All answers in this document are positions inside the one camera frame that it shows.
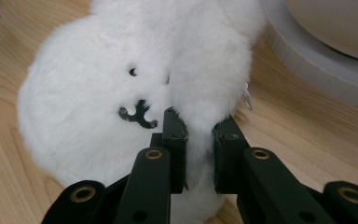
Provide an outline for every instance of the black plastic part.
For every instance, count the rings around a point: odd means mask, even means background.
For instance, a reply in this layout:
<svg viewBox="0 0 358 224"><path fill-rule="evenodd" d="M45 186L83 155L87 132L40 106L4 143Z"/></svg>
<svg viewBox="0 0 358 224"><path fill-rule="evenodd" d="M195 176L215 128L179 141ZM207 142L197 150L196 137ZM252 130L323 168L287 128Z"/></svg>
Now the black plastic part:
<svg viewBox="0 0 358 224"><path fill-rule="evenodd" d="M111 186L106 188L106 196L103 203L103 211L100 213L101 224L112 224L116 217L121 198L130 175L126 175Z"/></svg>
<svg viewBox="0 0 358 224"><path fill-rule="evenodd" d="M358 186L345 181L330 182L321 200L337 223L358 223Z"/></svg>
<svg viewBox="0 0 358 224"><path fill-rule="evenodd" d="M186 186L186 143L185 124L172 108L165 110L162 146L171 154L171 193L182 193Z"/></svg>
<svg viewBox="0 0 358 224"><path fill-rule="evenodd" d="M232 117L217 124L213 134L215 190L223 194L238 194L242 153L250 146Z"/></svg>
<svg viewBox="0 0 358 224"><path fill-rule="evenodd" d="M81 181L65 189L49 208L42 224L99 224L105 196L103 184Z"/></svg>
<svg viewBox="0 0 358 224"><path fill-rule="evenodd" d="M139 152L117 210L115 224L170 222L170 153L161 147Z"/></svg>
<svg viewBox="0 0 358 224"><path fill-rule="evenodd" d="M244 150L242 170L251 191L242 192L239 200L251 207L243 193L253 194L265 223L336 223L271 151L257 147ZM249 212L245 209L241 215L246 217Z"/></svg>
<svg viewBox="0 0 358 224"><path fill-rule="evenodd" d="M243 177L239 179L241 186L237 196L237 206L243 223L261 224L266 223L266 215L248 182Z"/></svg>
<svg viewBox="0 0 358 224"><path fill-rule="evenodd" d="M150 140L151 147L162 147L162 133L153 133Z"/></svg>

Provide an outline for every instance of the white fluffy material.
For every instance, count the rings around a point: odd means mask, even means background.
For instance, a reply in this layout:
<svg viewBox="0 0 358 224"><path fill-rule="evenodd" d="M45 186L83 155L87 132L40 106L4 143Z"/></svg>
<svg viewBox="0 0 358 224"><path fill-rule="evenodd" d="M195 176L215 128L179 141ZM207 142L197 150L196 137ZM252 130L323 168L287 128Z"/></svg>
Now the white fluffy material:
<svg viewBox="0 0 358 224"><path fill-rule="evenodd" d="M202 223L222 203L212 128L249 81L250 48L264 24L259 1L94 0L90 12L56 29L29 68L18 101L24 144L64 187L110 185L131 171L173 106L189 132L189 191L172 196L172 224ZM141 99L156 129L118 115L121 107L134 114Z"/></svg>

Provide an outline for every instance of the stuffed animal mouth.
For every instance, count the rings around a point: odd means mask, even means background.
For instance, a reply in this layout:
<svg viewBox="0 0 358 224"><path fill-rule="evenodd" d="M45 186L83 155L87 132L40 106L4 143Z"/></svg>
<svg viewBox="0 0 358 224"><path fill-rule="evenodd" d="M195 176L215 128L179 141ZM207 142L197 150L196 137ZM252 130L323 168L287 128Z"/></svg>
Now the stuffed animal mouth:
<svg viewBox="0 0 358 224"><path fill-rule="evenodd" d="M146 100L139 100L135 105L136 112L130 115L127 108L121 107L118 110L118 115L126 121L137 122L141 127L146 129L155 129L158 127L158 120L147 121L145 120L145 113L150 109L150 105L146 105Z"/></svg>

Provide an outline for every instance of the wood grain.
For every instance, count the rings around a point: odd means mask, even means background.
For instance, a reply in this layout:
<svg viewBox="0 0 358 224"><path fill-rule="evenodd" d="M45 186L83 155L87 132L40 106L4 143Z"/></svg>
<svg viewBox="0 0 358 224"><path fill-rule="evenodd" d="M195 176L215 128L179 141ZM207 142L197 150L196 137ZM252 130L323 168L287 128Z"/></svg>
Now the wood grain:
<svg viewBox="0 0 358 224"><path fill-rule="evenodd" d="M88 13L87 0L0 0L0 223L40 223L62 188L32 162L17 128L17 91L53 28ZM255 45L254 110L235 116L251 146L275 152L304 184L358 184L358 108L325 96ZM241 223L232 197L208 223Z"/></svg>

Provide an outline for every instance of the black embroidered eye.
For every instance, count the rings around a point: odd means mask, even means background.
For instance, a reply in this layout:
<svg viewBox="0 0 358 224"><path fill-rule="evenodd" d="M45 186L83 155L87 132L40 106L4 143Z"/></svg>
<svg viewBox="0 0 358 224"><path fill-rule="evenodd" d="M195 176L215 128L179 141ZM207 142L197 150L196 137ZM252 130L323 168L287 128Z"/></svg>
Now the black embroidered eye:
<svg viewBox="0 0 358 224"><path fill-rule="evenodd" d="M137 74L135 73L135 68L132 68L132 69L130 70L130 75L133 76L133 77L136 77L136 76L137 76Z"/></svg>

